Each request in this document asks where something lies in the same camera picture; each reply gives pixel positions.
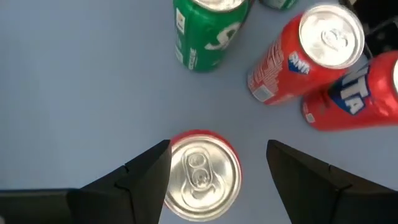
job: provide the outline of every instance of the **aluminum can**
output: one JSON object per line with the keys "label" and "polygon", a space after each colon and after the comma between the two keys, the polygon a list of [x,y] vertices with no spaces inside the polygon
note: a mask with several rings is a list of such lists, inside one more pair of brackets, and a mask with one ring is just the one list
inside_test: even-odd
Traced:
{"label": "aluminum can", "polygon": [[280,10],[290,9],[296,0],[259,0],[261,4]]}
{"label": "aluminum can", "polygon": [[173,0],[177,59],[189,70],[210,72],[241,28],[247,0]]}
{"label": "aluminum can", "polygon": [[194,222],[220,217],[232,206],[242,182],[239,159],[230,143],[214,132],[192,130],[173,138],[171,145],[166,206]]}
{"label": "aluminum can", "polygon": [[349,9],[318,4],[284,27],[248,73],[248,87],[266,105],[287,101],[343,76],[363,47],[362,25]]}
{"label": "aluminum can", "polygon": [[398,51],[372,59],[329,88],[304,96],[302,113],[322,131],[398,124]]}

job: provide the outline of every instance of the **black object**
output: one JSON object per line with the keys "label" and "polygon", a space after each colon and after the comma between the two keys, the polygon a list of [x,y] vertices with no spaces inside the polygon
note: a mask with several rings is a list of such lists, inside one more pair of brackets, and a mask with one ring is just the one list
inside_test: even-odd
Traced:
{"label": "black object", "polygon": [[361,21],[365,33],[364,53],[368,59],[383,52],[398,50],[398,11],[396,0],[339,0]]}
{"label": "black object", "polygon": [[398,223],[398,192],[276,140],[267,145],[275,186],[293,224]]}
{"label": "black object", "polygon": [[81,189],[0,191],[0,217],[6,224],[158,224],[169,183],[169,144],[161,141]]}

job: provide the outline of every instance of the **can rim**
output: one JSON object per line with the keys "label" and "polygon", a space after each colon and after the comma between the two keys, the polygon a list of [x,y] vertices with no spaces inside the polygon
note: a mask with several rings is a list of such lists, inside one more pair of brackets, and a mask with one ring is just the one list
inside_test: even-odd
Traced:
{"label": "can rim", "polygon": [[[319,9],[320,7],[325,7],[325,6],[335,7],[335,9],[340,10],[340,12],[346,13],[349,17],[345,17],[345,21],[353,28],[353,33],[354,33],[355,37],[357,37],[356,41],[357,41],[358,45],[355,45],[355,48],[353,49],[353,53],[351,54],[351,56],[345,62],[343,62],[343,63],[341,63],[339,65],[327,65],[325,63],[318,62],[319,60],[317,60],[314,57],[312,57],[307,52],[305,47],[303,47],[303,45],[301,44],[302,43],[301,30],[302,30],[302,27],[303,27],[304,19],[306,17],[308,17],[308,15],[311,12],[316,11],[316,9]],[[363,32],[362,23],[358,19],[358,17],[356,16],[356,14],[353,13],[351,10],[349,10],[347,7],[344,7],[344,6],[340,5],[340,4],[333,3],[333,2],[318,3],[318,4],[308,8],[302,14],[302,17],[300,19],[300,24],[298,25],[298,37],[300,39],[300,46],[301,46],[301,48],[303,48],[303,51],[305,52],[305,54],[308,57],[310,57],[311,60],[313,60],[314,62],[316,62],[320,66],[325,67],[325,68],[330,68],[330,69],[344,69],[344,68],[348,68],[348,67],[352,66],[353,64],[355,64],[355,62],[358,61],[358,59],[362,55],[363,49],[364,49],[364,45],[365,45],[365,34]]]}
{"label": "can rim", "polygon": [[217,9],[214,9],[214,8],[212,8],[212,7],[207,6],[205,3],[202,3],[202,2],[200,2],[199,0],[191,0],[191,1],[192,1],[194,4],[197,4],[198,6],[204,8],[204,9],[207,9],[207,10],[209,10],[209,11],[211,11],[211,12],[231,12],[231,11],[237,9],[238,7],[242,6],[242,4],[246,2],[246,0],[242,0],[241,3],[238,4],[237,6],[235,6],[234,8],[231,8],[231,9],[223,9],[223,10],[217,10]]}
{"label": "can rim", "polygon": [[234,147],[231,145],[231,143],[226,140],[223,136],[219,135],[218,133],[214,132],[214,131],[210,131],[210,130],[206,130],[206,129],[191,129],[189,131],[185,131],[182,132],[176,136],[174,136],[171,140],[170,140],[170,147],[172,149],[172,153],[173,153],[173,145],[175,145],[176,143],[183,141],[186,138],[190,138],[192,136],[211,136],[219,141],[221,141],[222,143],[224,143],[228,149],[230,149],[230,152],[233,154],[233,156],[236,158],[236,164],[237,164],[237,170],[238,170],[238,177],[240,178],[240,181],[238,182],[238,188],[237,188],[237,194],[235,195],[235,197],[233,197],[233,200],[231,201],[230,205],[228,207],[226,207],[224,210],[221,210],[219,213],[217,213],[216,215],[207,217],[207,218],[192,218],[189,217],[186,214],[180,213],[178,212],[176,209],[172,208],[171,206],[169,206],[168,200],[167,200],[167,193],[165,196],[165,200],[164,200],[164,205],[166,205],[166,207],[168,209],[170,209],[170,211],[172,211],[174,214],[178,215],[179,217],[186,219],[188,221],[191,222],[208,222],[211,220],[214,220],[216,218],[219,218],[220,216],[222,216],[225,212],[227,212],[229,210],[229,208],[232,206],[233,202],[236,200],[236,198],[239,195],[241,186],[242,186],[242,182],[243,182],[243,175],[242,175],[242,167],[241,167],[241,161],[239,160],[239,156],[238,153],[235,151]]}

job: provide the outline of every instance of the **blue lettering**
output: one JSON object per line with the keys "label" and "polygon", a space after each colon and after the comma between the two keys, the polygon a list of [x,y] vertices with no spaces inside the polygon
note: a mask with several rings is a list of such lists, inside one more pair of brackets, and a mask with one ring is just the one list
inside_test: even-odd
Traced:
{"label": "blue lettering", "polygon": [[369,66],[349,73],[328,90],[329,97],[349,114],[356,115],[365,108],[364,99],[370,96],[368,87]]}

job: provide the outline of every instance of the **can lid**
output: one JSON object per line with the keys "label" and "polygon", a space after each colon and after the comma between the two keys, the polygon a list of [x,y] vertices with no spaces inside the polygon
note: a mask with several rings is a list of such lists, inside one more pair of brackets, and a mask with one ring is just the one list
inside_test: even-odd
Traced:
{"label": "can lid", "polygon": [[210,134],[189,134],[172,144],[165,204],[186,220],[214,220],[233,204],[241,181],[238,158],[227,142]]}
{"label": "can lid", "polygon": [[348,68],[362,54],[365,36],[359,19],[338,4],[318,4],[300,21],[300,42],[317,64],[332,69]]}
{"label": "can lid", "polygon": [[236,9],[245,0],[192,0],[194,3],[198,4],[205,9],[215,12],[226,12]]}

